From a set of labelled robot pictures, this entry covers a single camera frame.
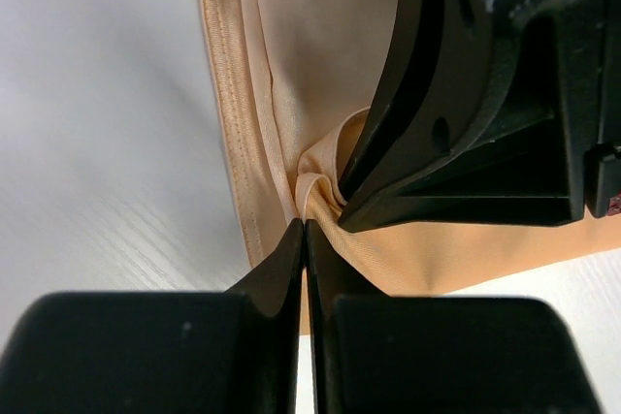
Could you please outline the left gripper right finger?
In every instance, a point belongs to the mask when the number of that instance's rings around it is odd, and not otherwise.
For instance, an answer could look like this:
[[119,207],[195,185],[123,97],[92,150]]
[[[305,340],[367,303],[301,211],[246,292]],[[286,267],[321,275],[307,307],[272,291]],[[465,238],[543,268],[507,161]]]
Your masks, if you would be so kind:
[[598,413],[572,337],[546,303],[382,293],[306,225],[319,413]]

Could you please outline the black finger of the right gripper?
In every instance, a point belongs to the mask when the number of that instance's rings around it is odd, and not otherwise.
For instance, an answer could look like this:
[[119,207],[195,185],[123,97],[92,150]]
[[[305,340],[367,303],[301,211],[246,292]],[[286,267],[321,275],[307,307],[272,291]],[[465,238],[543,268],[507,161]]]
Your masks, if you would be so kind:
[[398,0],[376,93],[340,177],[347,200],[412,128],[436,74],[444,22],[445,0]]

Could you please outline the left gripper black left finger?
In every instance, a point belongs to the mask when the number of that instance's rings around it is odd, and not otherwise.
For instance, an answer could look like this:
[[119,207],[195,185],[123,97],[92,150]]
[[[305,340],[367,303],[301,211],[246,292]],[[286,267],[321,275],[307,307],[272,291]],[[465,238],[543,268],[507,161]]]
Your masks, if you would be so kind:
[[291,413],[304,226],[223,292],[63,292],[1,357],[5,413]]

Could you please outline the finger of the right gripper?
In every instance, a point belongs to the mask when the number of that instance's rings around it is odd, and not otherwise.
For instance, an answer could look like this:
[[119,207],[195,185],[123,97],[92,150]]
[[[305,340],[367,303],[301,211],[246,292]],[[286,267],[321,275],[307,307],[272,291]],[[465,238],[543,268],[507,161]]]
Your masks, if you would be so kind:
[[441,54],[412,128],[392,146],[346,205],[340,225],[358,233],[409,222],[560,226],[576,220],[489,220],[515,159],[495,121],[514,76],[519,43],[496,34],[483,0],[445,0]]

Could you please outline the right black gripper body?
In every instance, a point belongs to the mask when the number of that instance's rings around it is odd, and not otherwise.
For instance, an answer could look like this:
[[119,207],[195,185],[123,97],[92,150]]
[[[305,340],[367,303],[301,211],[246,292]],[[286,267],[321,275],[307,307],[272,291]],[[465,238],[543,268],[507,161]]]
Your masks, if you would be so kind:
[[620,0],[483,0],[517,65],[496,118],[507,187],[489,220],[579,220],[620,208]]

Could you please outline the peach satin napkin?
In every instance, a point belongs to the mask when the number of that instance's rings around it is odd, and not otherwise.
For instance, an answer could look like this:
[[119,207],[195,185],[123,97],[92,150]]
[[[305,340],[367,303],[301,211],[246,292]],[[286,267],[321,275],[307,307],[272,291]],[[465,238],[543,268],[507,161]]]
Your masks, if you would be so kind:
[[[311,357],[309,221],[390,297],[533,299],[560,318],[545,295],[470,295],[469,289],[568,271],[581,256],[620,245],[620,208],[604,218],[585,213],[547,227],[409,222],[352,233],[340,225],[346,205],[340,177],[376,93],[397,2],[201,0],[232,195],[252,269],[276,249],[292,221],[304,226],[300,303]],[[599,380],[575,331],[566,327],[601,405],[598,413],[618,412],[619,376]],[[312,364],[313,358],[315,409]]]

